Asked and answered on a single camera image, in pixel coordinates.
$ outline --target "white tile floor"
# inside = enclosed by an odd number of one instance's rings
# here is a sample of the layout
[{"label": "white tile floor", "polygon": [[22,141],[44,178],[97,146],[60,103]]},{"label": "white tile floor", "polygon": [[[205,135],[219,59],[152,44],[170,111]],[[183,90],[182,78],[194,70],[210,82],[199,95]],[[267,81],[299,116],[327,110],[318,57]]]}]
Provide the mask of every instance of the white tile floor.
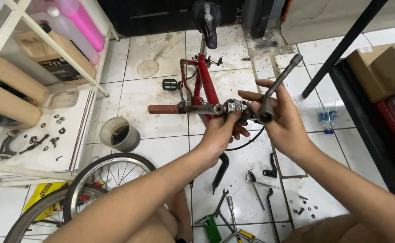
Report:
[{"label": "white tile floor", "polygon": [[[250,62],[247,60],[250,56],[241,26],[224,26],[218,28],[217,32],[219,47],[208,51],[208,55],[211,55],[214,61],[223,57],[221,66],[212,65],[210,68],[220,101],[225,101],[227,98],[239,99],[236,94],[238,89],[257,92],[254,79],[274,78],[275,74],[279,73],[275,71],[285,68],[293,55],[286,53],[277,56],[256,56],[251,57]],[[338,162],[386,189],[349,114],[343,113],[343,102],[330,78],[326,76],[306,100],[300,98],[304,87],[341,39],[342,37],[335,37],[299,43],[297,48],[294,48],[294,52],[304,56],[304,64],[296,67],[284,84],[301,112],[312,141]],[[125,117],[137,128],[142,140],[134,153],[146,157],[156,167],[165,165],[197,145],[204,132],[204,126],[196,116],[150,115],[146,110],[149,104],[179,102],[179,94],[163,91],[161,82],[164,78],[180,79],[179,60],[191,59],[197,54],[199,41],[200,35],[197,31],[180,31],[133,37],[119,42],[111,41],[107,65],[102,76],[103,87],[110,93],[110,97],[97,98],[83,163],[90,163],[96,159],[94,157],[101,158],[116,152],[101,144],[98,138],[101,125],[115,116]],[[345,56],[356,48],[388,43],[395,43],[395,28],[360,35]],[[334,135],[325,135],[317,122],[316,109],[322,105],[321,101],[324,106],[336,103],[340,119]],[[255,130],[260,129],[255,124],[247,128],[252,136],[257,133]],[[247,139],[242,138],[230,146],[238,146],[246,141]],[[233,197],[236,222],[240,224],[239,227],[255,234],[265,242],[275,242],[272,220],[268,212],[262,211],[252,185],[245,181],[245,173],[250,168],[256,169],[255,175],[258,181],[284,187],[284,190],[274,189],[274,195],[270,197],[280,239],[286,238],[293,226],[298,228],[325,217],[347,213],[347,210],[313,178],[307,176],[301,168],[277,150],[275,152],[281,175],[278,179],[262,176],[260,171],[271,168],[269,154],[272,151],[270,140],[263,133],[249,146],[239,151],[227,152],[230,166],[214,196],[211,195],[211,183],[219,164],[195,179],[193,189],[189,186],[186,188],[193,220],[213,213],[222,190],[228,189],[229,195]],[[268,210],[265,200],[268,188],[257,186],[257,190]],[[19,217],[28,192],[31,194],[32,190],[0,188],[0,242]],[[310,211],[306,210],[301,215],[293,213],[294,209],[304,207],[299,195],[309,198],[306,205],[311,207]],[[222,205],[221,211],[230,221],[227,203]],[[220,219],[216,222],[220,224],[220,233],[225,237],[229,233],[227,227],[221,226]],[[208,242],[202,227],[195,227],[194,233],[195,243]]]}]

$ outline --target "bicycle seat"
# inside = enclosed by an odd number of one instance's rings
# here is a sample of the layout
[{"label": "bicycle seat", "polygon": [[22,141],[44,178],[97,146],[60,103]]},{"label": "bicycle seat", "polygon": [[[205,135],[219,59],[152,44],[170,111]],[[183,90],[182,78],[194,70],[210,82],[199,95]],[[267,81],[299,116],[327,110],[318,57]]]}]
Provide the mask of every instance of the bicycle seat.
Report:
[{"label": "bicycle seat", "polygon": [[216,28],[220,24],[222,14],[215,3],[196,1],[193,4],[193,21],[197,30],[204,35],[208,48],[217,48]]}]

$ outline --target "pink liquid jug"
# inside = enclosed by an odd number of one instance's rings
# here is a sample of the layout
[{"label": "pink liquid jug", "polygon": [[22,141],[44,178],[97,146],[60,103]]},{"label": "pink liquid jug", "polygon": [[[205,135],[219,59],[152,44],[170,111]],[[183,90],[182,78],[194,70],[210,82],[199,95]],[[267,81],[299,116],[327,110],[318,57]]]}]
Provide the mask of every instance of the pink liquid jug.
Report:
[{"label": "pink liquid jug", "polygon": [[33,1],[33,4],[41,12],[47,12],[49,7],[56,7],[60,10],[61,15],[74,22],[96,51],[101,52],[103,50],[104,37],[79,0],[36,0]]}]

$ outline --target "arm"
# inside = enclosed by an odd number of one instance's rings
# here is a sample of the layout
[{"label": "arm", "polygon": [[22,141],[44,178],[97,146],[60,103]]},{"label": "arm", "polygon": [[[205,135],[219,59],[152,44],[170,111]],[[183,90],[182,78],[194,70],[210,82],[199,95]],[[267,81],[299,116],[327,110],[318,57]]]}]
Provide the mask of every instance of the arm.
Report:
[{"label": "arm", "polygon": [[[195,149],[94,201],[44,243],[126,242],[169,198],[217,163],[240,115],[231,114],[226,123],[222,118],[211,119]],[[88,223],[96,224],[96,229]]]},{"label": "arm", "polygon": [[[271,87],[270,80],[257,80],[260,86]],[[262,95],[238,91],[257,112]],[[265,126],[275,147],[297,163],[325,190],[334,196],[357,220],[370,230],[395,242],[395,196],[371,183],[320,151],[309,139],[300,113],[284,86],[271,100],[275,121]]]}]

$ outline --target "brown handlebar grip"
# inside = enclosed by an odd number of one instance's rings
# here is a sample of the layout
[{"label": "brown handlebar grip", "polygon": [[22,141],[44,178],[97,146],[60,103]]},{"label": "brown handlebar grip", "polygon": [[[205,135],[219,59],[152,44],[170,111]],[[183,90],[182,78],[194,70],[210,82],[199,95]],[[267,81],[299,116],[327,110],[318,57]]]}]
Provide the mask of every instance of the brown handlebar grip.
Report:
[{"label": "brown handlebar grip", "polygon": [[178,114],[178,105],[149,105],[150,114]]}]

